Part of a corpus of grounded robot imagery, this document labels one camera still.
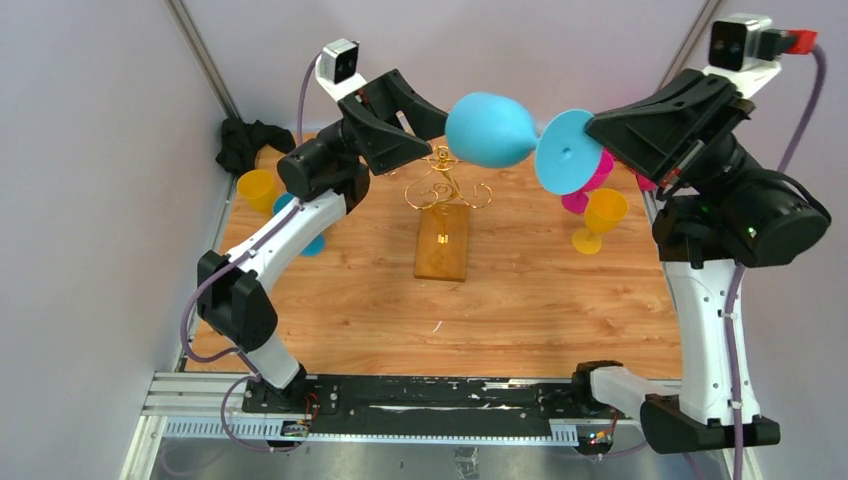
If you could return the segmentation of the blue wine glass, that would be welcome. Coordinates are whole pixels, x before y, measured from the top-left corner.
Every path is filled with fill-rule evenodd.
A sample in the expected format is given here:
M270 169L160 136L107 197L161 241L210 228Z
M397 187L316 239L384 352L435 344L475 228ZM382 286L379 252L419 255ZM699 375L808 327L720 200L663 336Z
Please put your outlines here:
M272 204L271 216L275 217L280 212L290 210L291 203L295 197L291 193L282 193ZM315 257L321 254L326 247L326 239L322 230L315 230L301 221L296 225L292 234L294 242L299 246L299 255L303 257Z
M532 157L540 186L567 195L584 187L600 165L603 147L586 132L593 118L587 110L569 109L538 132L519 102L473 92L448 113L444 136L457 159L483 168L511 168Z

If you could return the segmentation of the pink wine glass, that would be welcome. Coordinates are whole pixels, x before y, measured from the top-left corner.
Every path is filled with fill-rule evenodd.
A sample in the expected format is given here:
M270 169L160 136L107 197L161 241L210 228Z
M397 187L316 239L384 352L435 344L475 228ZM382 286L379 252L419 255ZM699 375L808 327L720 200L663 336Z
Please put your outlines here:
M589 202L589 194L600 188L614 169L615 158L609 151L603 150L600 163L586 184L579 190L561 197L562 206L574 214L583 214Z

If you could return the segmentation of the blue wine glass front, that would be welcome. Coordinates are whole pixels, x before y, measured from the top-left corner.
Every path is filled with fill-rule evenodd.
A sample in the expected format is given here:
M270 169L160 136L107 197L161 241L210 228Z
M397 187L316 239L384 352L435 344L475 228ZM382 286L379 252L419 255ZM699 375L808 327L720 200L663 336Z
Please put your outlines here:
M282 193L272 204L271 216L275 217L280 212L290 210L291 203L295 197L291 193ZM299 246L299 255L303 257L315 257L321 254L326 247L326 239L322 230L315 230L301 221L296 225L292 234L294 242Z

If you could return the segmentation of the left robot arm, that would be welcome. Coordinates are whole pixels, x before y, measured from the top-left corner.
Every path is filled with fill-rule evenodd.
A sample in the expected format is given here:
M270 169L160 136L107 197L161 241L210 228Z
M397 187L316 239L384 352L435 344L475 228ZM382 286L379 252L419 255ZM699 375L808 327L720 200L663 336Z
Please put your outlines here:
M368 82L348 79L335 93L340 119L277 164L293 200L226 254L208 251L199 259L187 307L231 342L283 413L304 405L306 369L276 332L270 291L318 234L362 202L372 176L431 154L430 142L444 134L447 120L398 70Z

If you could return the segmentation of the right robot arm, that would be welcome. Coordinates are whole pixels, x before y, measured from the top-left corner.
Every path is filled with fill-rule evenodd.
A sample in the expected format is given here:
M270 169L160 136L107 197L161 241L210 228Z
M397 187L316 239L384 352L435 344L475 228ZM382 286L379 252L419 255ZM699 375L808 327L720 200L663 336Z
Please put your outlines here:
M652 96L595 115L587 135L657 186L652 235L678 319L678 392L618 362L576 371L571 403L584 417L609 406L638 421L659 454L777 444L747 369L741 276L784 266L825 234L828 210L797 180L762 167L734 136L753 95L780 72L686 69Z

